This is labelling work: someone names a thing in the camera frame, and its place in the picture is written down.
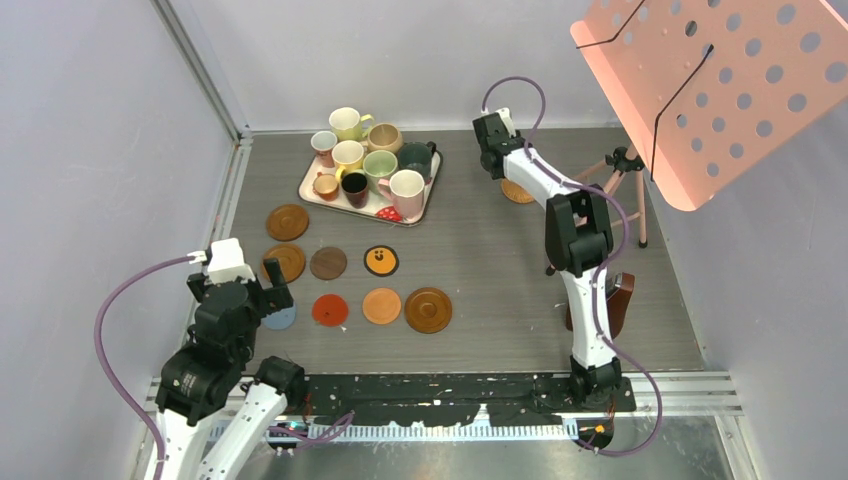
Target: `red coaster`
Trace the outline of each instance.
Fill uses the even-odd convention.
[[[325,327],[338,327],[347,320],[347,302],[338,295],[324,295],[312,306],[312,318]]]

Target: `blue coaster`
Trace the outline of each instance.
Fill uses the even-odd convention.
[[[262,324],[271,330],[285,330],[292,326],[297,316],[297,305],[284,308],[262,319]]]

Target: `red mushroom print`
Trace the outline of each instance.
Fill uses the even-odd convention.
[[[392,222],[398,223],[403,221],[403,217],[401,217],[400,214],[397,213],[395,207],[386,207],[380,210],[379,212],[377,212],[377,218],[382,218],[383,220],[390,220]]]

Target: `white tray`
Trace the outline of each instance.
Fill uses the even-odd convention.
[[[345,197],[344,192],[342,192],[341,189],[339,190],[339,196],[332,202],[328,202],[316,195],[315,192],[312,191],[312,182],[315,180],[315,177],[318,176],[318,173],[332,174],[335,172],[335,168],[322,167],[317,158],[313,158],[312,162],[309,164],[309,168],[306,169],[306,175],[304,175],[303,181],[300,182],[300,187],[297,189],[297,193],[300,196],[300,199],[307,203],[312,203],[325,208],[332,208],[333,210],[358,215],[360,217],[377,220],[379,222],[391,223],[392,225],[414,227],[424,219],[424,215],[427,213],[427,206],[430,204],[430,194],[433,192],[433,186],[436,184],[437,174],[439,173],[441,165],[442,153],[436,150],[436,153],[433,154],[433,171],[431,174],[433,179],[430,181],[429,185],[424,187],[424,210],[415,217],[401,219],[400,221],[388,220],[377,216],[377,212],[384,208],[391,207],[392,202],[386,197],[379,193],[374,193],[374,191],[371,190],[368,192],[368,202],[366,202],[365,206],[362,208],[353,208],[350,203],[348,203],[347,197]]]

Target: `pink perforated panel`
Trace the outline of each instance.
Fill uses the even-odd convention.
[[[638,0],[595,0],[577,45],[615,35]],[[823,0],[646,0],[581,52],[669,204],[694,210],[848,98],[848,25]]]

